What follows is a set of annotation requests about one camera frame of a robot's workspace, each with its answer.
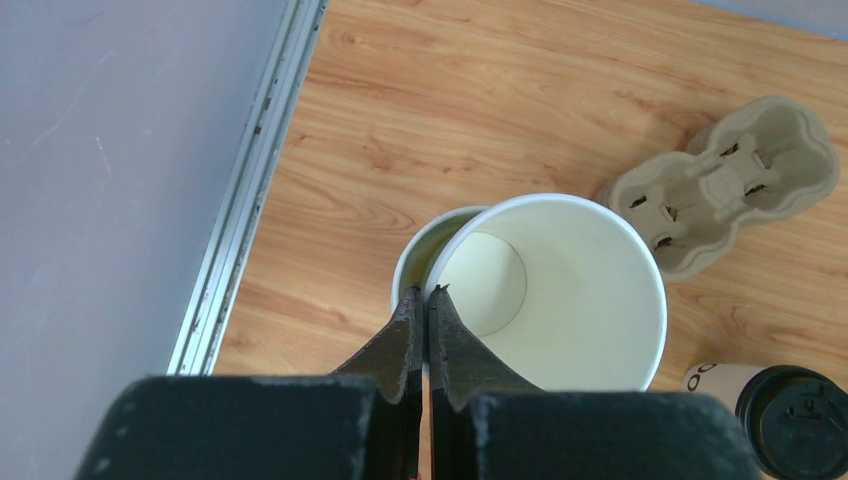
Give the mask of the black plastic cup lid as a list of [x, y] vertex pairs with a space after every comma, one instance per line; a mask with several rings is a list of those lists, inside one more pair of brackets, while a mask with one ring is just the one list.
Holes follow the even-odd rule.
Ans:
[[735, 414], [761, 469], [775, 479], [837, 479], [847, 473], [847, 392], [806, 368], [754, 375]]

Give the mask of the white paper coffee cup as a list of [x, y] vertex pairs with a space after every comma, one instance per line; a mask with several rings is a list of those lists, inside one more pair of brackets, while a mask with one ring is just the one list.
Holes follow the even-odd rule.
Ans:
[[743, 389], [763, 370], [745, 364], [701, 363], [686, 372], [681, 390], [714, 397], [734, 413]]

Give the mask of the green paper coffee cup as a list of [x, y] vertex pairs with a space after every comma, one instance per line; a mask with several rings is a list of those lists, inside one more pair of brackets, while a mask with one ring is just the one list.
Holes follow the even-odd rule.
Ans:
[[664, 350], [659, 269], [622, 217], [591, 200], [536, 193], [485, 208], [429, 266], [462, 325], [551, 391], [643, 391]]

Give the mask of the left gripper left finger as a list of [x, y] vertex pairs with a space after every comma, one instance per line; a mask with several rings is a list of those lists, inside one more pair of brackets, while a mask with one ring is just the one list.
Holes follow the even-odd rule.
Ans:
[[318, 376], [156, 376], [112, 403], [79, 479], [414, 479], [424, 302]]

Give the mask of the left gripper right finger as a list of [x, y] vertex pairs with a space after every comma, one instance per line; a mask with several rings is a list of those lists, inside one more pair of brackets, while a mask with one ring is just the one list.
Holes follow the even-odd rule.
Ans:
[[757, 479], [731, 413], [698, 394], [546, 392], [427, 303], [436, 479]]

